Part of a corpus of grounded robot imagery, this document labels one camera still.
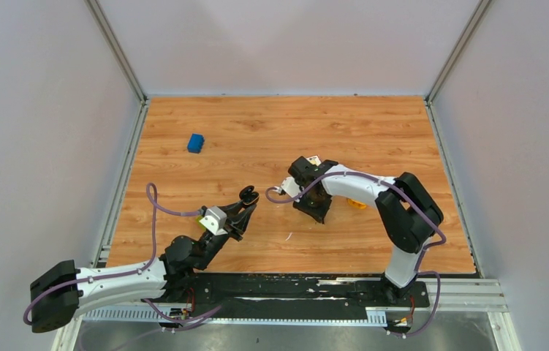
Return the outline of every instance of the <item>metal floor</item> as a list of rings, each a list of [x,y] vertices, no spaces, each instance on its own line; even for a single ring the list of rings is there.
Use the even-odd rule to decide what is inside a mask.
[[[426,312],[414,315],[416,328]],[[111,351],[157,327],[149,322],[83,322],[80,338],[86,351]],[[74,350],[81,351],[77,343]],[[441,350],[497,351],[485,312],[439,312],[419,336],[398,339],[382,328],[290,325],[210,324],[183,333],[155,333],[122,348],[138,350]]]

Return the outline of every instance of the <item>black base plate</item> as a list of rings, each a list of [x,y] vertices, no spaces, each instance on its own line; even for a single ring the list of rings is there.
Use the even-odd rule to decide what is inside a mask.
[[[194,290],[193,315],[222,305],[216,317],[302,319],[302,320],[364,320],[368,306],[411,306],[409,296],[396,304],[387,302],[380,292],[377,276],[372,280],[320,284],[320,280],[337,277],[363,277],[330,274],[241,274],[199,273],[191,287]],[[425,283],[415,282],[410,290],[416,307],[429,307]],[[270,298],[267,300],[250,298]],[[185,295],[179,301],[185,302]]]

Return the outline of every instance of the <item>metal frame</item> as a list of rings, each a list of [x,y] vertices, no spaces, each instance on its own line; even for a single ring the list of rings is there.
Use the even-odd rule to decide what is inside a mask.
[[[119,45],[119,41],[117,40],[117,37],[113,33],[113,30],[110,27],[110,24],[108,23],[108,19],[106,18],[106,15],[104,14],[104,10],[102,10],[102,6],[100,5],[98,0],[84,0],[87,4],[87,7],[91,11],[91,15],[96,20],[96,23],[98,24],[98,27],[100,29],[100,32],[102,32],[102,35],[106,39],[106,43],[108,44],[110,50],[115,55],[115,58],[117,59],[117,63],[119,64],[119,67],[122,71],[124,71],[124,74],[126,75],[126,78],[128,82],[130,83],[130,87],[132,88],[133,92],[136,94],[137,98],[141,103],[144,103],[147,100],[147,95],[145,94],[143,87],[140,85],[137,76],[135,72],[130,67],[130,63],[128,62],[128,58],[126,57],[126,54],[121,49],[121,45]]]
[[[132,137],[126,150],[126,158],[124,159],[124,165],[121,167],[121,174],[119,176],[119,182],[115,190],[115,196],[110,205],[108,211],[106,224],[102,231],[102,239],[100,241],[99,249],[96,251],[94,259],[91,261],[93,266],[105,266],[108,259],[108,253],[110,251],[110,245],[113,242],[115,235],[115,228],[117,226],[117,220],[119,219],[119,212],[121,211],[121,204],[126,196],[126,187],[128,186],[128,180],[132,173],[132,165],[135,163],[136,151],[140,136],[143,133],[143,127],[145,126],[145,117],[149,111],[150,100],[144,101],[136,118],[135,125],[132,129]]]
[[[468,20],[468,23],[466,24],[466,27],[461,32],[461,35],[459,36],[459,39],[457,40],[457,43],[455,44],[455,47],[453,48],[453,51],[451,51],[447,61],[444,63],[444,66],[440,70],[440,73],[438,74],[438,78],[436,79],[436,82],[433,83],[431,90],[429,91],[429,94],[427,94],[427,97],[425,98],[425,101],[428,103],[433,102],[436,99],[436,96],[440,92],[440,89],[444,85],[444,82],[446,81],[448,75],[450,74],[450,71],[453,69],[455,64],[457,63],[457,60],[459,59],[459,56],[461,55],[463,49],[466,47],[468,42],[470,41],[470,38],[472,38],[472,35],[474,31],[479,26],[479,23],[483,19],[483,16],[485,16],[485,13],[487,12],[489,5],[491,4],[492,0],[480,0],[477,4],[477,7],[474,9],[472,16]]]
[[[124,160],[124,165],[121,169],[121,176],[119,178],[116,194],[113,198],[113,201],[110,205],[110,209],[108,211],[108,218],[104,226],[104,230],[102,233],[102,241],[100,244],[100,250],[96,253],[96,256],[94,257],[92,261],[92,265],[105,265],[106,259],[108,257],[108,251],[110,249],[110,245],[113,240],[113,235],[116,228],[116,223],[118,220],[118,215],[121,210],[121,204],[124,200],[126,187],[128,184],[128,180],[130,177],[130,173],[132,171],[132,164],[135,160],[135,154],[136,149],[138,146],[138,142],[140,140],[141,133],[143,131],[145,116],[148,112],[149,108],[149,101],[146,93],[140,86],[138,79],[135,75],[135,73],[132,71],[132,68],[129,65],[129,62],[124,54],[124,52],[121,49],[121,46],[119,45],[118,40],[116,39],[110,24],[107,21],[107,18],[104,15],[104,12],[99,4],[98,0],[85,0],[85,3],[87,3],[89,9],[91,10],[91,14],[96,19],[100,31],[103,33],[105,39],[107,40],[108,45],[110,46],[110,49],[112,50],[113,54],[117,58],[117,61],[124,71],[124,74],[126,75],[126,78],[130,82],[130,85],[132,87],[132,90],[136,94],[137,98],[142,103],[142,108],[139,112],[139,115],[135,121],[135,127],[132,132],[132,138],[130,140],[130,144],[128,145],[128,149],[126,151],[126,158]],[[472,254],[474,257],[474,261],[477,264],[477,270],[480,270],[480,273],[482,274],[482,265],[478,261],[478,257],[474,256],[474,250],[473,250],[473,243],[472,239],[469,235],[468,227],[466,225],[465,218],[467,217],[467,214],[465,212],[465,207],[462,207],[462,203],[458,196],[458,183],[455,179],[455,176],[451,172],[451,164],[450,164],[450,158],[447,152],[447,149],[444,147],[444,144],[442,142],[441,134],[442,129],[439,126],[438,118],[436,117],[435,110],[433,108],[433,101],[438,96],[438,93],[440,92],[442,86],[444,85],[444,82],[448,78],[448,75],[452,71],[453,67],[456,65],[458,58],[461,56],[464,48],[466,47],[469,40],[472,38],[472,35],[476,28],[479,26],[483,16],[487,12],[489,5],[492,3],[492,0],[480,0],[477,4],[474,13],[470,17],[466,28],[463,30],[462,34],[460,35],[455,47],[453,48],[453,51],[451,52],[448,60],[445,62],[444,66],[442,67],[440,73],[437,76],[437,79],[435,83],[433,84],[430,92],[425,97],[425,107],[427,110],[427,114],[429,117],[429,120],[431,122],[431,126],[433,128],[433,133],[435,135],[436,141],[438,143],[440,157],[442,158],[442,162],[444,164],[444,169],[447,174],[448,180],[450,182],[451,190],[453,191],[453,197],[455,198],[455,202],[458,208],[458,212],[462,221],[463,229],[466,234],[466,238],[469,242],[470,248],[472,250]],[[336,284],[337,281],[343,281],[343,280],[375,280],[378,278],[371,278],[371,277],[346,277],[346,276],[340,276],[336,278],[336,280],[331,281],[331,284]],[[430,299],[432,301],[435,301],[435,292],[436,292],[436,280],[435,279],[419,279],[427,284],[428,292],[430,295]],[[173,307],[172,304],[162,304],[162,308],[169,309]],[[96,316],[105,316],[105,320],[113,319],[114,320],[125,320],[125,317],[128,316],[130,321],[154,321],[156,317],[154,317],[152,314],[144,314],[143,313],[144,305],[141,303],[134,303],[134,304],[124,304],[122,306],[109,306],[107,313],[105,311],[97,312],[97,314],[91,316],[89,314],[86,314],[83,317],[79,317],[71,321],[70,324],[66,325],[65,327],[61,328],[55,338],[55,342],[53,344],[52,350],[54,351],[72,351],[76,340],[78,336],[78,331],[80,329],[80,325],[83,320],[95,320]],[[124,313],[117,313],[116,310],[121,310]],[[376,314],[382,314],[386,312],[400,312],[402,310],[406,310],[403,308],[393,308],[393,307],[385,307],[385,308],[369,308],[368,309],[368,319],[361,323],[363,325],[370,325],[371,324],[371,315]],[[521,350],[520,345],[517,340],[517,336],[515,335],[515,331],[513,328],[513,324],[510,318],[510,313],[508,312],[508,308],[506,305],[506,301],[504,299],[504,295],[501,291],[500,284],[495,279],[459,279],[459,278],[447,278],[442,279],[442,290],[440,295],[440,302],[438,306],[438,310],[441,312],[487,312],[488,318],[491,321],[492,324],[492,330],[493,330],[493,336],[496,340],[496,345],[498,346],[499,350],[505,351],[505,350],[515,350],[519,351]],[[349,325],[349,321],[294,321],[294,320],[234,320],[234,319],[212,319],[211,322],[214,323],[222,323],[222,324],[294,324],[294,323],[300,323],[301,325],[337,325],[338,322],[339,325]]]
[[[455,176],[453,175],[453,172],[451,171],[453,168],[453,166],[450,163],[451,158],[449,157],[448,150],[447,148],[444,147],[444,143],[442,141],[442,128],[440,127],[439,122],[436,120],[436,114],[435,114],[435,111],[433,110],[433,103],[425,102],[425,110],[427,111],[427,117],[429,117],[429,123],[431,124],[431,128],[433,130],[433,136],[436,138],[436,144],[438,145],[438,152],[440,153],[440,158],[442,159],[442,164],[444,165],[444,173],[447,176],[449,187],[450,187],[451,193],[453,194],[453,200],[455,201],[455,207],[457,208],[457,212],[459,214],[459,220],[461,221],[463,234],[466,237],[466,240],[468,241],[468,247],[470,248],[470,253],[472,255],[472,262],[477,268],[477,271],[479,272],[479,274],[483,276],[484,265],[480,262],[479,257],[476,255],[476,252],[474,251],[474,242],[472,240],[472,237],[470,236],[470,231],[468,230],[468,224],[466,222],[466,218],[468,218],[468,214],[464,210],[465,206],[463,206],[463,203],[459,198],[458,190],[460,189],[460,187],[455,180]]]

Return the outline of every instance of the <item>white wall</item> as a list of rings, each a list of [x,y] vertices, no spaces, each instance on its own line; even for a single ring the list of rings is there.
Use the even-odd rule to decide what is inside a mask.
[[[88,265],[137,101],[84,1],[0,1],[0,350],[49,350],[29,284]]]
[[[148,94],[426,94],[477,0],[101,0]]]
[[[549,1],[495,1],[436,108],[482,267],[549,350]]]

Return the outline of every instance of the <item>red wire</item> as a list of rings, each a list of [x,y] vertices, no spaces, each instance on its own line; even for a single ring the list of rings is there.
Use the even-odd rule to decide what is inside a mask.
[[[194,307],[194,289],[190,288],[190,291],[192,292],[192,313],[194,313],[194,310],[196,307]]]
[[[414,310],[416,309],[416,306],[414,304],[414,296],[410,296],[410,302],[412,303],[412,308],[410,309],[410,313],[406,316],[406,319],[410,319],[410,322],[412,322],[414,320]]]

